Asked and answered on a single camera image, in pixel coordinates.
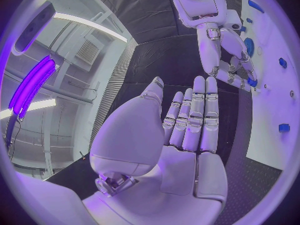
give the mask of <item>robot finger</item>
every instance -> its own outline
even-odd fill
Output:
[[[215,153],[219,134],[219,102],[217,81],[212,76],[205,81],[205,112],[202,129],[200,150]]]
[[[184,94],[181,91],[178,91],[171,103],[171,106],[167,112],[167,115],[165,116],[165,119],[163,120],[163,129],[164,129],[164,144],[168,145],[170,141],[171,134],[173,132],[173,128],[176,122],[176,119],[178,118],[178,114],[180,111],[180,107],[183,103]]]
[[[205,79],[197,76],[193,83],[193,93],[190,106],[187,128],[185,130],[182,148],[190,152],[196,152],[199,144],[201,128],[203,124],[205,104]]]
[[[178,148],[182,146],[185,131],[188,124],[188,118],[191,109],[191,101],[193,97],[193,89],[188,88],[185,91],[184,98],[182,101],[182,106],[180,108],[180,112],[178,118],[176,119],[176,123],[170,138],[170,144],[174,145]]]

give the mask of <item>fluorescent light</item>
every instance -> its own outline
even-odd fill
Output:
[[[52,107],[56,105],[56,101],[55,98],[54,99],[49,99],[49,100],[44,100],[44,101],[35,101],[32,102],[28,108],[27,111],[32,111],[32,110],[36,110],[36,109],[43,109],[43,108],[47,108],[47,107]],[[1,119],[5,119],[7,117],[10,117],[12,114],[12,111],[9,109],[0,111],[0,120]]]
[[[123,37],[120,34],[106,28],[105,26],[102,26],[102,25],[100,25],[98,23],[95,23],[93,21],[89,21],[89,20],[86,20],[86,19],[78,17],[78,16],[73,16],[73,15],[60,13],[60,12],[56,12],[55,15],[54,15],[54,18],[55,19],[65,19],[65,20],[70,20],[70,21],[77,22],[77,23],[80,23],[80,24],[85,24],[87,26],[93,27],[94,29],[98,29],[102,32],[105,32],[109,35],[112,35],[113,37],[115,37],[117,39],[120,39],[123,42],[127,43],[127,39],[125,37]]]

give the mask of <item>air vent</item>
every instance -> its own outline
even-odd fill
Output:
[[[89,40],[86,40],[82,47],[76,53],[76,56],[90,65],[93,65],[100,49],[92,44]]]

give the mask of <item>purple led light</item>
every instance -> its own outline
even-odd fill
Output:
[[[48,78],[51,77],[51,75],[55,72],[55,67],[52,67],[47,74],[44,75],[44,77],[41,78],[41,80],[36,84],[36,86],[34,87],[33,91],[31,92],[31,94],[29,95],[29,97],[27,98],[27,100],[25,101],[23,107],[22,107],[22,111],[19,114],[19,118],[22,119],[25,117],[26,112],[31,104],[31,102],[33,101],[33,99],[35,98],[36,94],[39,92],[39,90],[41,89],[41,87],[44,85],[44,83],[48,80]]]
[[[31,77],[30,81],[27,82],[26,86],[23,88],[22,92],[18,96],[15,104],[13,106],[13,112],[15,114],[19,114],[25,101],[27,100],[28,96],[31,94],[37,83],[47,74],[47,72],[54,68],[55,69],[55,62],[50,59],[47,61],[44,66],[42,66],[35,74]]]
[[[12,109],[15,106],[15,103],[20,96],[23,89],[26,87],[27,83],[31,80],[31,78],[36,74],[36,72],[51,58],[51,54],[44,57],[24,78],[24,80],[21,82],[17,90],[15,91],[14,95],[12,96],[12,99],[10,100],[9,109]]]

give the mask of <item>ventilation grille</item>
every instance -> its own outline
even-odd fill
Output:
[[[90,65],[93,65],[100,49],[92,44],[89,40],[86,40],[82,47],[76,53],[76,56]]]
[[[123,53],[121,54],[119,60],[117,61],[113,69],[113,72],[104,91],[103,97],[101,99],[100,106],[98,108],[97,115],[92,127],[88,151],[91,150],[92,143],[99,129],[104,123],[105,117],[108,114],[108,111],[111,108],[111,105],[124,82],[129,63],[137,45],[137,42],[132,38],[127,43],[126,48],[124,49]]]

